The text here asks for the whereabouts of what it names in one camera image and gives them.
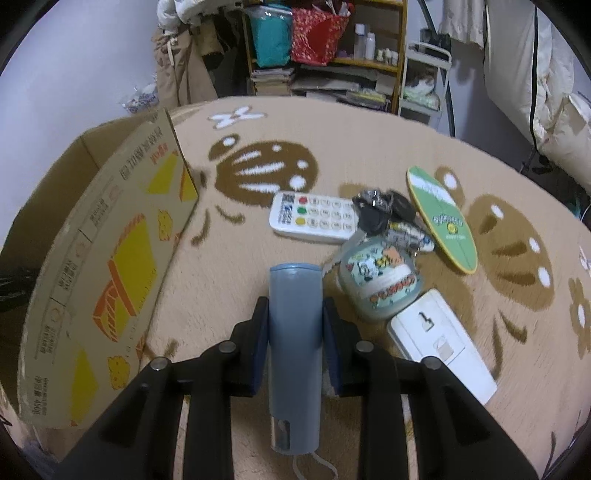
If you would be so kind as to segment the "teal fabric bag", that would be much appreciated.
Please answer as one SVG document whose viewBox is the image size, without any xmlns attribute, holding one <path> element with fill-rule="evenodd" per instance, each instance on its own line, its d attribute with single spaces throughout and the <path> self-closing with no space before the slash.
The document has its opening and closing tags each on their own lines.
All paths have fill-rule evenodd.
<svg viewBox="0 0 591 480">
<path fill-rule="evenodd" d="M 293 11 L 280 4 L 259 4 L 245 9 L 252 28 L 256 64 L 262 68 L 283 67 L 290 62 Z"/>
</svg>

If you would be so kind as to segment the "stack of books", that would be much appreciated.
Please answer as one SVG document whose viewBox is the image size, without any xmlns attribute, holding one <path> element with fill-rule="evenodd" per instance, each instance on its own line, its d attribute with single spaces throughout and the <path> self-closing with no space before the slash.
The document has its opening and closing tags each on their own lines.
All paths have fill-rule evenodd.
<svg viewBox="0 0 591 480">
<path fill-rule="evenodd" d="M 253 70 L 250 75 L 256 96 L 290 96 L 294 67 Z"/>
</svg>

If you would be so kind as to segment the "blue cylindrical device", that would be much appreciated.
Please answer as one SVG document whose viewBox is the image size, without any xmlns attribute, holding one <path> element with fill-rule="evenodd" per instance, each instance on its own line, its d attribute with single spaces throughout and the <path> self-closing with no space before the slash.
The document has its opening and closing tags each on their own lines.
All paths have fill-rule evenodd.
<svg viewBox="0 0 591 480">
<path fill-rule="evenodd" d="M 271 447 L 297 459 L 310 455 L 339 473 L 318 455 L 322 413 L 322 269 L 286 263 L 270 268 L 269 407 Z"/>
</svg>

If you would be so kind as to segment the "beige patterned carpet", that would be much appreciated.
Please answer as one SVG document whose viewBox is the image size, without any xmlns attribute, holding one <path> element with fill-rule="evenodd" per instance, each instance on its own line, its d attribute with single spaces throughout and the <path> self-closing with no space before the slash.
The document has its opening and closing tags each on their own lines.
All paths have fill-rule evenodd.
<svg viewBox="0 0 591 480">
<path fill-rule="evenodd" d="M 270 294 L 228 341 L 197 358 L 155 357 L 86 432 L 55 471 L 58 479 L 168 479 L 179 419 L 187 417 L 183 475 L 231 479 L 230 401 L 270 383 L 271 443 L 297 462 L 317 457 L 305 431 L 320 426 L 322 383 L 339 398 L 360 400 L 362 479 L 405 479 L 405 428 L 414 428 L 423 479 L 533 479 L 536 471 L 485 411 L 470 380 L 490 373 L 464 342 L 449 357 L 416 353 L 412 328 L 430 339 L 443 327 L 463 337 L 445 299 L 424 292 L 418 255 L 423 240 L 447 271 L 472 271 L 485 243 L 505 259 L 543 251 L 530 221 L 501 200 L 482 196 L 474 221 L 458 208 L 453 172 L 408 169 L 407 193 L 363 189 L 339 217 L 327 201 L 288 183 L 259 194 L 287 234 L 341 248 L 325 267 L 287 262 L 270 270 Z M 183 411 L 181 402 L 190 407 Z M 406 419 L 405 408 L 412 415 Z"/>
</svg>

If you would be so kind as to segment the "white bottles on shelf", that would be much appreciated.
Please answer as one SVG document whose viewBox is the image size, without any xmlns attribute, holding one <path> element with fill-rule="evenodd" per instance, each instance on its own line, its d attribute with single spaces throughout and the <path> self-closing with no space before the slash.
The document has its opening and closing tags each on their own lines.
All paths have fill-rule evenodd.
<svg viewBox="0 0 591 480">
<path fill-rule="evenodd" d="M 356 60 L 373 61 L 375 59 L 376 39 L 366 24 L 356 23 L 353 57 Z"/>
</svg>

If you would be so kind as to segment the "brown cardboard box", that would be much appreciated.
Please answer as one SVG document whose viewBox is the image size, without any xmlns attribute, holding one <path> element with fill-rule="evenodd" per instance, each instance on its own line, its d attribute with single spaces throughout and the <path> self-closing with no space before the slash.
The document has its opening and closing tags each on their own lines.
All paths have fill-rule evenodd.
<svg viewBox="0 0 591 480">
<path fill-rule="evenodd" d="M 22 307 L 20 418 L 84 428 L 137 374 L 149 324 L 197 188 L 164 110 L 80 135 L 17 214 L 5 274 L 34 273 Z"/>
</svg>

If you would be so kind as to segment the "white hanging bedding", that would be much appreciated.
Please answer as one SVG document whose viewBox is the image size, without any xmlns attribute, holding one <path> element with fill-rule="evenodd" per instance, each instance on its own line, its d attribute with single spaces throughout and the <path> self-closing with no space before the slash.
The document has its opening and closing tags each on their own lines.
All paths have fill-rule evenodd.
<svg viewBox="0 0 591 480">
<path fill-rule="evenodd" d="M 590 103 L 575 54 L 531 1 L 446 1 L 441 30 L 484 52 L 489 98 L 535 149 L 590 190 Z"/>
</svg>

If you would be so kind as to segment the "black key bunch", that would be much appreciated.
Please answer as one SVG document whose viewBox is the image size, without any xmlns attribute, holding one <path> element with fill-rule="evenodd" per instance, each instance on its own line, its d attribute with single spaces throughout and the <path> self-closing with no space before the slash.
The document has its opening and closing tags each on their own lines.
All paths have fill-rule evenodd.
<svg viewBox="0 0 591 480">
<path fill-rule="evenodd" d="M 358 231 L 352 236 L 355 245 L 379 239 L 413 254 L 435 250 L 435 241 L 416 219 L 417 210 L 401 193 L 365 189 L 352 201 L 358 216 Z"/>
</svg>

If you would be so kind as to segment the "beige hanging coat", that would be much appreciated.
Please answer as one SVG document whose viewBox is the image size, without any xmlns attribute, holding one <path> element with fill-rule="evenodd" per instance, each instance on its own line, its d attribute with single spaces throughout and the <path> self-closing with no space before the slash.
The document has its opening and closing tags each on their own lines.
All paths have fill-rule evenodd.
<svg viewBox="0 0 591 480">
<path fill-rule="evenodd" d="M 189 30 L 176 34 L 157 30 L 152 43 L 161 108 L 170 110 L 217 98 L 211 75 Z"/>
</svg>

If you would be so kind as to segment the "wooden bookshelf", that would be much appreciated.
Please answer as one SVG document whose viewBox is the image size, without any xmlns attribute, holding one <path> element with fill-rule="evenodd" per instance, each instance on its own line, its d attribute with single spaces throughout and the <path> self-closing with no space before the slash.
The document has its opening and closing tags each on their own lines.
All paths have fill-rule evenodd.
<svg viewBox="0 0 591 480">
<path fill-rule="evenodd" d="M 250 1 L 242 11 L 247 87 L 394 113 L 405 1 Z"/>
</svg>

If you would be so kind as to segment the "red patterned bag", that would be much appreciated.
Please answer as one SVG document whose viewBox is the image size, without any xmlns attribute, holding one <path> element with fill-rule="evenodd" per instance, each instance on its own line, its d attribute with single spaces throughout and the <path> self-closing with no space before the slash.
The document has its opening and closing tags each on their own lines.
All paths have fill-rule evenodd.
<svg viewBox="0 0 591 480">
<path fill-rule="evenodd" d="M 290 58 L 327 66 L 335 58 L 355 6 L 351 1 L 293 1 Z"/>
</svg>

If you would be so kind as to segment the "white remote control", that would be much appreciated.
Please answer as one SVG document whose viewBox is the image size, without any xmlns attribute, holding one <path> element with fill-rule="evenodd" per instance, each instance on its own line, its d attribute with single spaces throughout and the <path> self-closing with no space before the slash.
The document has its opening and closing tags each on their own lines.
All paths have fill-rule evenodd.
<svg viewBox="0 0 591 480">
<path fill-rule="evenodd" d="M 269 224 L 277 235 L 342 244 L 352 237 L 359 217 L 349 199 L 280 191 L 273 196 Z"/>
</svg>

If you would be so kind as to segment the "plastic bag of toys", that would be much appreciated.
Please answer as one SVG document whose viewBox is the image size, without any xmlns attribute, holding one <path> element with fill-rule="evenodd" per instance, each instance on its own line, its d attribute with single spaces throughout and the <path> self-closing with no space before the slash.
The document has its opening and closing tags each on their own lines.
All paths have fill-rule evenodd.
<svg viewBox="0 0 591 480">
<path fill-rule="evenodd" d="M 129 114 L 135 115 L 159 104 L 157 86 L 155 82 L 146 84 L 119 101 L 119 105 Z"/>
</svg>

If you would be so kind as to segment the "cartoon sticker round case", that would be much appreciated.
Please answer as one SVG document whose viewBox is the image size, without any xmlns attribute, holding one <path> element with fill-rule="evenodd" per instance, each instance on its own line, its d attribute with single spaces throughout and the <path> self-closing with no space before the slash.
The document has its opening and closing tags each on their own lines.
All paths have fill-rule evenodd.
<svg viewBox="0 0 591 480">
<path fill-rule="evenodd" d="M 423 289 L 423 277 L 410 254 L 383 237 L 372 237 L 346 252 L 338 279 L 360 318 L 374 323 L 392 319 Z"/>
</svg>

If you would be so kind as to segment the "white box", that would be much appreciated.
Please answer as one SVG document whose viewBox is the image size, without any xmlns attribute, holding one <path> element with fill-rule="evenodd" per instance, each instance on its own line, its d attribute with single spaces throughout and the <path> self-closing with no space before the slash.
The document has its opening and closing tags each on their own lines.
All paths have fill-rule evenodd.
<svg viewBox="0 0 591 480">
<path fill-rule="evenodd" d="M 394 316 L 388 335 L 408 360 L 441 360 L 486 405 L 497 384 L 462 323 L 437 289 L 431 289 Z"/>
</svg>

